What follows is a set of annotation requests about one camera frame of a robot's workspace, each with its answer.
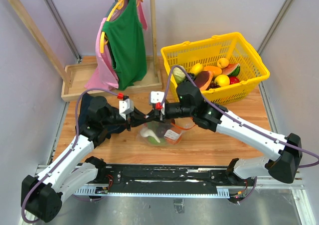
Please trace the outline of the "yellow plastic shopping basket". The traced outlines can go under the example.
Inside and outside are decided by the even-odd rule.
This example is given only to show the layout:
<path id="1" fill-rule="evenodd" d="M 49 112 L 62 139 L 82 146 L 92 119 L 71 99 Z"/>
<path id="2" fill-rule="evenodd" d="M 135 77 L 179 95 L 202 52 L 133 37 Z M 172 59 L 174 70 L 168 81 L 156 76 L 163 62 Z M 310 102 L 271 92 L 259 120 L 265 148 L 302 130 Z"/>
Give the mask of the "yellow plastic shopping basket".
<path id="1" fill-rule="evenodd" d="M 245 98 L 270 76 L 257 51 L 239 32 L 166 46 L 161 55 L 168 74 L 180 65 L 192 78 L 200 75 L 206 86 L 201 89 L 204 96 L 221 105 Z"/>

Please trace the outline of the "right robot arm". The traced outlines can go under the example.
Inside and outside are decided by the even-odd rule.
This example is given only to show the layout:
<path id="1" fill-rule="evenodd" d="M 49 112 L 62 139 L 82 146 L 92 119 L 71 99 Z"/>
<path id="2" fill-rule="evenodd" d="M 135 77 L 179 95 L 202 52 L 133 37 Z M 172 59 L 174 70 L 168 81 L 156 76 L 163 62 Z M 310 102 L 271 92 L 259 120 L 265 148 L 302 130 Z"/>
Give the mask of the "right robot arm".
<path id="1" fill-rule="evenodd" d="M 229 184 L 238 185 L 243 179 L 267 175 L 282 183 L 293 183 L 302 158 L 298 135 L 284 136 L 260 128 L 210 102 L 191 82 L 180 84 L 176 91 L 177 103 L 165 102 L 164 92 L 151 92 L 153 110 L 148 116 L 158 121 L 189 117 L 200 128 L 228 135 L 263 153 L 252 159 L 232 159 L 226 169 Z"/>

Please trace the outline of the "white toy mushroom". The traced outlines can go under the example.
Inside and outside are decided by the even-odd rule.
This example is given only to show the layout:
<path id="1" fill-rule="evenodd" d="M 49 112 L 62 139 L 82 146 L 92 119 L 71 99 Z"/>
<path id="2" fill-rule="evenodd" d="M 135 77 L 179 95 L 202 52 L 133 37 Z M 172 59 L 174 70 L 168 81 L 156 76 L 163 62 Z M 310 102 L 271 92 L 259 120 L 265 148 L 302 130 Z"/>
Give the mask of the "white toy mushroom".
<path id="1" fill-rule="evenodd" d="M 144 138 L 151 136 L 151 137 L 154 137 L 156 140 L 159 140 L 156 134 L 151 129 L 148 129 L 148 128 L 143 128 L 140 131 L 140 135 Z"/>

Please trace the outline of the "clear zip top bag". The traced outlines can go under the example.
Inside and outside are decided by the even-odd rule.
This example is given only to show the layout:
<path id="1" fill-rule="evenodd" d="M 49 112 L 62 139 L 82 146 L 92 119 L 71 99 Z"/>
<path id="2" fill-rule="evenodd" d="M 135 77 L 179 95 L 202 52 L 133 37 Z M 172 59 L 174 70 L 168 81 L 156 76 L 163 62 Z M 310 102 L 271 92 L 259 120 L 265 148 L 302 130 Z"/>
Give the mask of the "clear zip top bag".
<path id="1" fill-rule="evenodd" d="M 146 122 L 143 125 L 141 125 L 139 132 L 137 134 L 137 138 L 140 141 L 145 142 L 146 144 L 150 145 L 148 143 L 147 137 L 144 138 L 140 135 L 140 131 L 143 128 L 151 129 L 156 134 L 156 136 L 158 138 L 164 138 L 165 132 L 172 127 L 177 127 L 177 128 L 180 128 L 181 130 L 183 130 L 183 134 L 182 134 L 182 137 L 183 137 L 183 135 L 186 132 L 190 131 L 191 129 L 193 129 L 195 127 L 195 124 L 192 122 L 191 119 L 186 119 L 186 118 L 168 119 L 165 122 L 157 122 L 157 121 Z M 170 146 L 170 145 L 173 145 L 173 144 L 166 142 L 165 146 Z"/>

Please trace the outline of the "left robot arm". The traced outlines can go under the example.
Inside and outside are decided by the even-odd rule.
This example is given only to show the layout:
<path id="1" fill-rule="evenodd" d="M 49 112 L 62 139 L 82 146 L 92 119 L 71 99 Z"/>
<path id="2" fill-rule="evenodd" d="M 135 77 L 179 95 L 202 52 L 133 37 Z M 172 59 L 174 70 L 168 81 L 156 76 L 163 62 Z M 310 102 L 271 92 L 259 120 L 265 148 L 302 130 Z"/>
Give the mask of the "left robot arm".
<path id="1" fill-rule="evenodd" d="M 128 96 L 118 94 L 119 106 L 108 104 L 103 96 L 84 93 L 76 104 L 76 135 L 67 148 L 42 172 L 28 175 L 21 185 L 21 215 L 32 221 L 26 212 L 43 222 L 52 221 L 64 202 L 90 181 L 103 182 L 107 177 L 106 163 L 96 157 L 77 164 L 112 133 L 121 133 L 145 123 L 150 117 L 136 109 Z"/>

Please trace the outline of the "green toy cabbage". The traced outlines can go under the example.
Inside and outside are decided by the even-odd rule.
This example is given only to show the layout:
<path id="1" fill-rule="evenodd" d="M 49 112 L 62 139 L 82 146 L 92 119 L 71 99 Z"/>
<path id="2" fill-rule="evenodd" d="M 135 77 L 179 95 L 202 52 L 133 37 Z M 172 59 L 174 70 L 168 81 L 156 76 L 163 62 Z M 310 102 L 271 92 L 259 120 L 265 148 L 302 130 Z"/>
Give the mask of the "green toy cabbage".
<path id="1" fill-rule="evenodd" d="M 164 138 L 159 138 L 159 140 L 156 140 L 154 137 L 147 137 L 148 143 L 150 145 L 154 146 L 165 146 L 166 145 L 166 140 Z"/>

